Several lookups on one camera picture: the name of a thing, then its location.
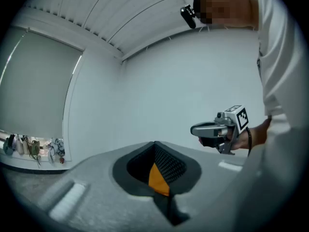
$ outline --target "orange insole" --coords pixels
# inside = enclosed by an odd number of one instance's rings
[[[160,173],[158,167],[154,163],[150,173],[148,185],[153,188],[156,192],[161,193],[165,196],[169,196],[169,186],[164,180],[162,174]]]

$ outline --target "gray floor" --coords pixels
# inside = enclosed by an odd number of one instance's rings
[[[54,184],[63,174],[26,174],[2,168],[9,186],[30,202],[36,203],[45,191]]]

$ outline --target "forearm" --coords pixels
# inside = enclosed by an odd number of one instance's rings
[[[271,117],[266,119],[261,125],[250,128],[252,135],[252,148],[256,145],[264,144],[267,138],[267,129],[269,128]]]

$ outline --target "white marker cube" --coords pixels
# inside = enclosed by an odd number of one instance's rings
[[[242,133],[248,126],[249,120],[244,106],[235,105],[224,111],[225,117],[229,117],[235,124],[239,133]]]

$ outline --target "black opening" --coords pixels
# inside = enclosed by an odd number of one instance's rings
[[[169,185],[168,197],[148,186],[154,163]],[[172,225],[190,218],[178,210],[174,195],[190,191],[200,178],[201,167],[194,159],[160,142],[150,142],[119,158],[113,166],[112,174],[115,181],[129,194],[153,197],[155,205]]]

